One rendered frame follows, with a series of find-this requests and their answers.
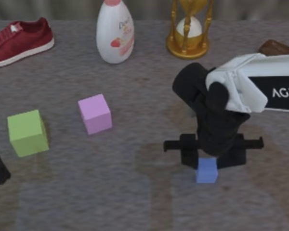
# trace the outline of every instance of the green cube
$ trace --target green cube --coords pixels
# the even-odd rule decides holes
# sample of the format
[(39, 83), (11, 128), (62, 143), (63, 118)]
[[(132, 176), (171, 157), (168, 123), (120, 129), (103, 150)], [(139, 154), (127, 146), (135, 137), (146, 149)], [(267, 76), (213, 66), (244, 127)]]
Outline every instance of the green cube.
[(46, 129), (39, 111), (8, 117), (10, 142), (19, 157), (49, 150)]

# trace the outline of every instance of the sneaker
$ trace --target sneaker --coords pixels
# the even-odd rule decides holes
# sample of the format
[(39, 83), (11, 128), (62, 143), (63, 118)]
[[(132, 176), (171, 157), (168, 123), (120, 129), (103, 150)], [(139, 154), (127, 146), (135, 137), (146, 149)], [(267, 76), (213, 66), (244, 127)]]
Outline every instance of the sneaker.
[(49, 50), (53, 45), (53, 33), (45, 18), (10, 23), (0, 31), (0, 67)]

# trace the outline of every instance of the hourglass base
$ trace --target hourglass base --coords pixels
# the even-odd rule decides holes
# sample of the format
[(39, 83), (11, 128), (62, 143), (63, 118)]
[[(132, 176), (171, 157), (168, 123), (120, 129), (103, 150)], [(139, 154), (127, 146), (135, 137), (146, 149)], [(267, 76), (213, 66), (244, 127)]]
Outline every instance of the hourglass base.
[(166, 39), (166, 46), (168, 51), (174, 56), (181, 59), (197, 59), (205, 55), (209, 49), (209, 43), (206, 41), (204, 44), (199, 44), (194, 48), (187, 49), (186, 52), (182, 51), (182, 48), (178, 45), (174, 36), (169, 35)]

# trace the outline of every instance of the shampoo bottle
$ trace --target shampoo bottle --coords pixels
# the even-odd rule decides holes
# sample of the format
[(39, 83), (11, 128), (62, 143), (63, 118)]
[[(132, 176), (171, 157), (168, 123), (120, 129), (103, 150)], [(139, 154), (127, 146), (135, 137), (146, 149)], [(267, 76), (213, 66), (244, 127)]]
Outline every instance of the shampoo bottle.
[(125, 61), (134, 47), (134, 23), (122, 0), (104, 0), (96, 29), (97, 49), (107, 63)]

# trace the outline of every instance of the blue cube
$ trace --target blue cube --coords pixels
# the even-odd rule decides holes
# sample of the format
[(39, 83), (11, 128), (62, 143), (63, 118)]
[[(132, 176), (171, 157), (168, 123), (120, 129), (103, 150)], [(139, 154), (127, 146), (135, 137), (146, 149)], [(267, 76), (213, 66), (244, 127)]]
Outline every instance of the blue cube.
[(218, 178), (216, 158), (199, 158), (196, 182), (213, 184)]

